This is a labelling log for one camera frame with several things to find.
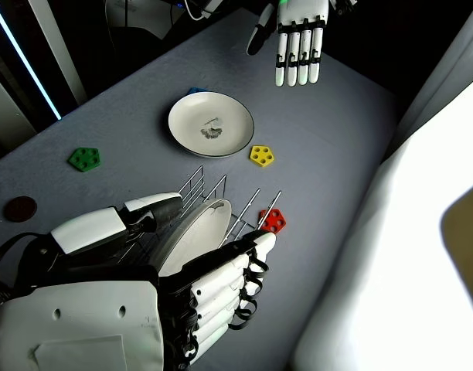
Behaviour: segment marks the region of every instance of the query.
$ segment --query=gray curtain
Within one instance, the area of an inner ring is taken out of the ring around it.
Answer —
[[[447,20],[451,22],[451,12]],[[472,82],[473,12],[401,119],[387,154],[396,151]]]

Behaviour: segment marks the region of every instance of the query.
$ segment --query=gray table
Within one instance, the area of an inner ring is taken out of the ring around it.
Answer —
[[[228,175],[226,195],[236,208],[262,188],[250,218],[283,191],[277,206],[287,226],[268,257],[258,316],[243,331],[227,333],[196,370],[284,367],[396,124],[390,93],[324,54],[319,83],[276,88],[276,39],[257,56],[244,52],[256,21],[244,10],[233,13],[0,161],[0,244],[94,209],[176,191],[201,164],[209,183]],[[190,87],[245,104],[256,125],[251,144],[271,146],[274,164],[254,165],[250,147],[215,160],[174,143],[167,113]],[[80,173],[69,166],[77,147],[99,148],[100,168]],[[3,220],[2,207],[20,195],[37,201],[36,215],[20,224]],[[20,253],[5,258],[1,278],[14,277]]]

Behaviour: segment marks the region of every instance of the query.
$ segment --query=printed design on plate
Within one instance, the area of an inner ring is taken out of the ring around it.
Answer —
[[[215,126],[221,126],[223,124],[223,120],[219,117],[215,117],[212,120],[207,121],[204,124],[204,128],[200,130],[202,135],[204,135],[207,139],[215,139],[218,138],[222,133],[222,128],[215,128]]]

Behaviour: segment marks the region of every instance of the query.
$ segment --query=white shell of robot hand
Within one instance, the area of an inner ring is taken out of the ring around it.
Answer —
[[[297,80],[300,85],[307,81],[317,82],[328,6],[329,0],[280,0],[277,10],[277,86],[284,84],[285,74],[291,87]]]

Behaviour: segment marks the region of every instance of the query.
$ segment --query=screw hole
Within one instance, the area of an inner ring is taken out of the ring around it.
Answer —
[[[122,305],[120,309],[118,309],[118,317],[123,318],[125,316],[125,313],[127,313],[127,309],[124,305]]]

